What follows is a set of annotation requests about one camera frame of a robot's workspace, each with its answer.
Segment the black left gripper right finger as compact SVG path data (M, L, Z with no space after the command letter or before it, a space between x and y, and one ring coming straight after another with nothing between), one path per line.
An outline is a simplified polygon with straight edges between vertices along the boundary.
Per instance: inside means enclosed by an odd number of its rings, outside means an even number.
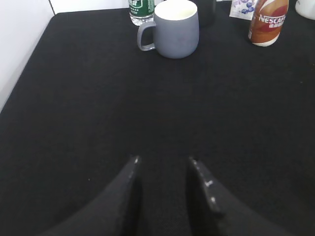
M204 163L188 160L188 216L194 236L288 236L237 199Z

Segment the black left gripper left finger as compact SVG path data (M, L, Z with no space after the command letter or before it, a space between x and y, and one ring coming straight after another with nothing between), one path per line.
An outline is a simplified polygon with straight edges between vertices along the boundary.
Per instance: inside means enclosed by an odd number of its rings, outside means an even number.
M141 157L132 157L93 201L42 235L136 235L141 208L140 165Z

